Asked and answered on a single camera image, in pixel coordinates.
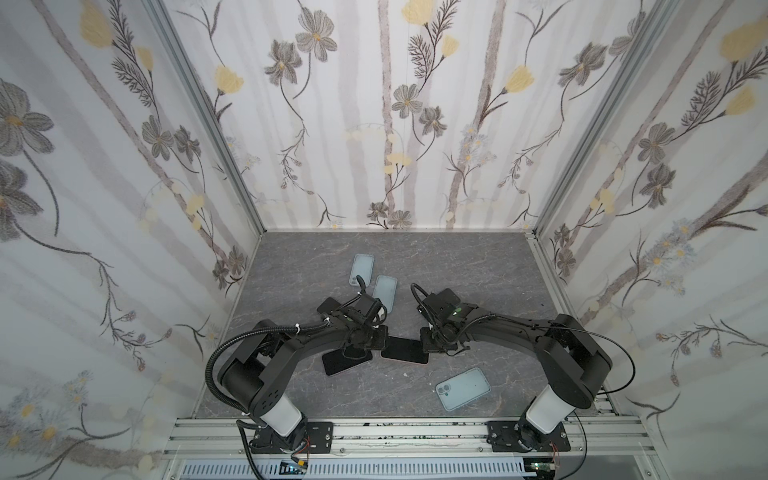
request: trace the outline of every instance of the ventilation grille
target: ventilation grille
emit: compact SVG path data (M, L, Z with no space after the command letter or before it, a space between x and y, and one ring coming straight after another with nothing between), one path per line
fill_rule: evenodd
M301 478L510 478L535 477L519 457L507 458L318 458L305 475L280 475L280 460L256 460L269 480ZM187 460L180 480L253 480L246 460Z

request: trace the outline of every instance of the gray flower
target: gray flower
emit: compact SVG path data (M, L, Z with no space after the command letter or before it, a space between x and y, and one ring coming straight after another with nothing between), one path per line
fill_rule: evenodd
M424 130L422 131L422 135L427 135L432 130L435 131L435 135L438 137L442 135L442 132L445 131L446 128L448 128L448 125L442 123L440 119L442 118L442 113L440 112L440 107L427 107L422 112L422 116L419 117L419 122L424 124Z
M216 265L214 266L214 278L219 280L219 290L222 290L227 286L227 275L229 274L230 269L227 268L227 264L224 260L216 260Z
M169 131L160 131L160 124L154 115L150 115L149 121L141 124L141 137L148 144L152 144L153 157L157 158L158 155L162 154L163 159L168 160L170 158L168 147L174 146L174 136Z
M29 111L26 92L0 80L0 154L19 154L24 143L39 154L50 154L53 144L40 132L52 128L48 116Z
M389 207L384 202L371 202L371 213L366 215L371 220L378 220L379 217L386 218L386 213L389 211Z
M395 230L404 230L413 224L409 218L411 218L411 212L395 210L389 218L389 225Z
M563 223L559 229L554 231L554 242L560 243L560 246L564 246L571 239L571 229L565 226Z
M583 85L587 83L587 78L593 70L603 66L605 63L605 45L593 45L590 41L581 53L576 55L576 65L570 68L563 68L560 70L560 80L558 84L564 87L572 80L576 80L576 83Z
M637 31L640 30L640 26L643 24L643 21L645 21L645 12L640 12L637 17L632 18L632 20L629 22L629 25L627 25L627 33L629 35L614 38L614 42L608 49L608 53L610 55L616 56L623 55L627 50L629 50L629 47L632 46L634 36L637 35Z
M245 255L237 248L237 245L232 246L229 260L233 275L240 275L240 272L245 270Z
M652 164L659 163L667 156L662 146L669 144L672 141L673 135L674 128L667 128L667 124L663 121L655 124L648 131L648 137L641 138L637 143L643 149L638 154L637 159L639 161L646 161L650 158Z
M200 141L192 140L190 132L183 125L179 125L174 136L176 137L176 145L179 147L179 153L187 154L187 159L192 163L194 155L200 155Z
M658 167L648 172L648 185L640 190L640 195L650 195L648 208L656 208L664 205L667 199L664 198L664 189L672 188L676 170L670 170L666 164L659 164Z
M296 34L296 46L306 53L315 51L315 57L320 61L328 60L326 50L336 51L338 48L332 38L333 22L322 10L315 10L315 15L307 7L301 8L299 23L309 33Z
M264 68L264 73L270 76L272 84L279 85L283 75L288 78L289 82L294 84L297 82L296 68L301 66L301 57L299 52L296 51L293 42L284 41L277 43L277 40L272 40L270 58L275 61L275 64Z
M558 268L561 270L563 276L571 275L571 268L576 266L576 259L573 252L569 249L561 250L558 253Z
M37 215L43 211L22 192L26 184L27 174L21 168L0 160L0 242L18 238L16 215Z
M400 110L400 118L408 118L411 112L418 114L422 110L422 102L414 100L419 94L419 86L416 84L400 85L395 90L395 99L392 104L393 110Z

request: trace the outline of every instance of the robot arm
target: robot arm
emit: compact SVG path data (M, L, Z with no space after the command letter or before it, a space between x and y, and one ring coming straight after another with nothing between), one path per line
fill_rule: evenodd
M303 333L297 326L298 331L290 335L257 333L276 328L263 320L221 367L219 383L252 419L263 420L275 431L276 446L293 451L306 436L305 415L284 395L301 359L348 345L366 350L386 346L386 308L366 293L360 278L359 283L360 293L349 302L340 304L329 298L318 308L325 317L325 328L307 328L309 332ZM424 300L416 290L425 295ZM430 324L421 330L425 352L447 353L466 342L490 342L535 356L543 366L549 384L505 438L512 450L549 451L562 420L574 409L592 405L611 369L610 357L571 316L561 314L555 320L502 316L462 302L450 289L426 294L413 284L412 292L419 312ZM264 365L259 354L270 361Z
M426 295L411 290L430 327L421 329L425 352L447 353L465 342L490 342L535 356L548 385L525 410L510 439L515 451L545 449L552 432L574 409L588 409L613 365L610 356L572 316L530 320L489 312L465 303L450 289ZM425 294L421 300L417 290Z

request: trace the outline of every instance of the mounting plate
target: mounting plate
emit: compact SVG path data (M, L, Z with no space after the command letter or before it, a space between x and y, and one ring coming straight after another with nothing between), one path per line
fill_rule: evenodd
M310 437L311 455L330 453L333 441L333 422L308 422L306 424L306 434ZM250 452L254 455L284 453L280 447L273 446L273 435L275 435L275 431L270 427L256 430L255 436L248 442Z
M491 448L494 452L530 452L530 450L527 450L518 444L518 435L515 431L516 423L517 422L488 422L488 438L486 439L486 442L491 444ZM558 423L558 426L552 430L552 433L545 435L545 438L548 442L552 442L554 446L557 447L558 451L571 451L571 443L565 435L565 427L562 422ZM552 447L548 442L547 445L542 446L537 452L552 452Z

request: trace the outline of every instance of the floral wallpaper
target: floral wallpaper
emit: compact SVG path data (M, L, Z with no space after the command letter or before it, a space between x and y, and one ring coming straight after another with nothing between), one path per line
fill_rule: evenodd
M140 4L0 12L0 464L160 478L257 238Z
M532 230L652 2L165 0L268 228Z
M765 3L681 2L538 232L675 479L764 476L767 101Z

